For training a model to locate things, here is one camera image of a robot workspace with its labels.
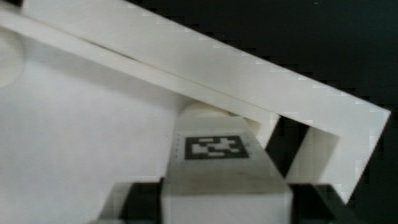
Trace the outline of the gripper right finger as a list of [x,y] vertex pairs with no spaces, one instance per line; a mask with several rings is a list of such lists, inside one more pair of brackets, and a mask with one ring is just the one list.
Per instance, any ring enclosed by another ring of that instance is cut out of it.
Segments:
[[291,224],[359,224],[359,218],[329,184],[291,184],[289,187]]

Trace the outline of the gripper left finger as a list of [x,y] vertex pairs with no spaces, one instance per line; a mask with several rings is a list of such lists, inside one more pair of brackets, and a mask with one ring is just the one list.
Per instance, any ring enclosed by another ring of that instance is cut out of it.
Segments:
[[94,224],[162,224],[160,182],[115,183]]

